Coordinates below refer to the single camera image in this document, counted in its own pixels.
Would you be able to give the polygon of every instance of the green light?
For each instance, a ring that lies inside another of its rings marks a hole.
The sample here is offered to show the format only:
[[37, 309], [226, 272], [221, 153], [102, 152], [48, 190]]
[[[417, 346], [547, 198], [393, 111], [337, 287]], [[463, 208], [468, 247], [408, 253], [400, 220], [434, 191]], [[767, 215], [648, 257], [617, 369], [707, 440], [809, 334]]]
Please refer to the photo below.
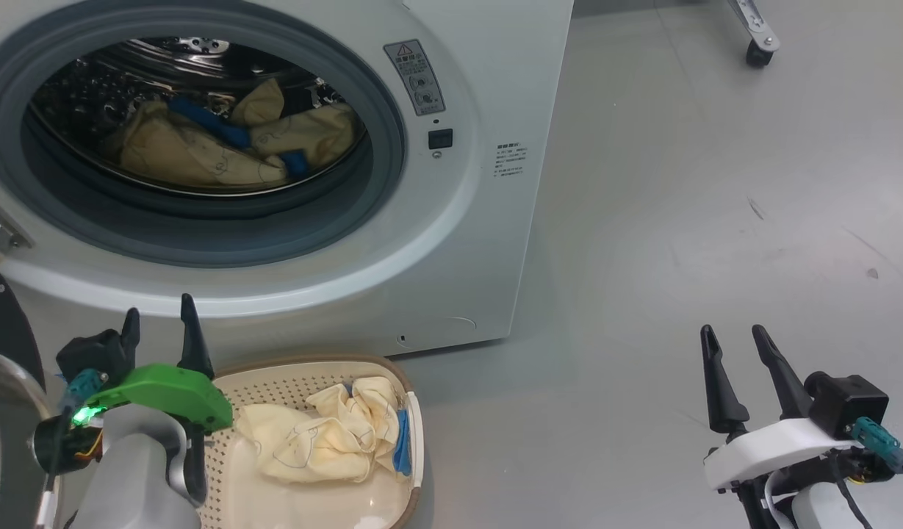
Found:
[[105, 408], [99, 406], [98, 408], [89, 408], [89, 406], [84, 406], [84, 408], [79, 408], [79, 411], [76, 411], [76, 414], [72, 416], [72, 424], [77, 426], [85, 426], [89, 424], [89, 421], [95, 415], [105, 411]]

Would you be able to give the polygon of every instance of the cream cloth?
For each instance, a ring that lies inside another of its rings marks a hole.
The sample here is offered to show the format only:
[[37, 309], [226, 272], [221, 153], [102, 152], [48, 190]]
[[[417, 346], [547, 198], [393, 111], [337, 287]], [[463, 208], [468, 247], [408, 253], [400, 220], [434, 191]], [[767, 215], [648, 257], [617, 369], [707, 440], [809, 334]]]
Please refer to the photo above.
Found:
[[361, 482], [374, 460], [394, 472], [392, 454], [400, 426], [392, 383], [383, 376], [343, 384], [306, 402], [320, 418], [274, 404], [244, 406], [236, 430], [256, 445], [260, 472], [287, 482], [343, 479]]
[[270, 184], [287, 177], [276, 154], [303, 151], [314, 170], [340, 158], [353, 145], [353, 110], [347, 104], [313, 108], [280, 118], [281, 88], [260, 84], [233, 109], [230, 123], [248, 127], [253, 148], [240, 151], [164, 101], [147, 101], [109, 138], [106, 157], [146, 178], [186, 187]]

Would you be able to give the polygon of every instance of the caster wheel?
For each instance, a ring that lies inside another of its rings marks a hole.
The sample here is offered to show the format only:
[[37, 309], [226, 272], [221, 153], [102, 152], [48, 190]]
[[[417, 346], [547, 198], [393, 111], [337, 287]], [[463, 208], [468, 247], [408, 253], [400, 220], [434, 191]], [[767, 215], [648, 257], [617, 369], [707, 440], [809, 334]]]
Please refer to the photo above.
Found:
[[754, 41], [748, 43], [748, 51], [746, 51], [746, 64], [748, 66], [764, 68], [771, 62], [771, 56], [774, 56], [774, 51], [764, 51]]

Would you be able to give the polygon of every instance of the cloth in washing machine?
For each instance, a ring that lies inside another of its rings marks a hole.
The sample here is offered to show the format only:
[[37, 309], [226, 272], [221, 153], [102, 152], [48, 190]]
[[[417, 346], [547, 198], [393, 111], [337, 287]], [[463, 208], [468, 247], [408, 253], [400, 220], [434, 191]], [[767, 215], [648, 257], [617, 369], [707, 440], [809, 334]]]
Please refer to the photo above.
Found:
[[240, 411], [236, 429], [256, 445], [260, 472], [294, 483], [359, 483], [376, 464], [395, 471], [393, 453], [400, 421], [388, 379], [358, 378], [353, 394], [337, 384], [306, 402], [320, 417], [274, 404], [244, 406]]
[[170, 184], [250, 185], [296, 178], [340, 158], [353, 145], [354, 114], [337, 103], [280, 118], [281, 88], [260, 84], [229, 124], [176, 98], [147, 101], [107, 143], [106, 157]]

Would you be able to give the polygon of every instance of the gray rubber gasket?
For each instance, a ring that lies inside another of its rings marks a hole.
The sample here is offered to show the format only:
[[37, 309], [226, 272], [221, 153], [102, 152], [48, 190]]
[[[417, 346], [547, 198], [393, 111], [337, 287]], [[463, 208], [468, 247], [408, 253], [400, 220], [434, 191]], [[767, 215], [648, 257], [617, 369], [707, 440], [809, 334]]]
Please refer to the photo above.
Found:
[[[314, 71], [353, 105], [367, 140], [340, 174], [317, 185], [245, 201], [201, 200], [90, 184], [91, 168], [25, 120], [35, 88], [76, 57], [126, 39], [189, 34], [256, 47]], [[239, 0], [86, 0], [0, 45], [0, 182], [72, 237], [146, 261], [249, 267], [326, 247], [388, 200], [400, 181], [405, 134], [392, 95], [359, 57], [309, 24]]]

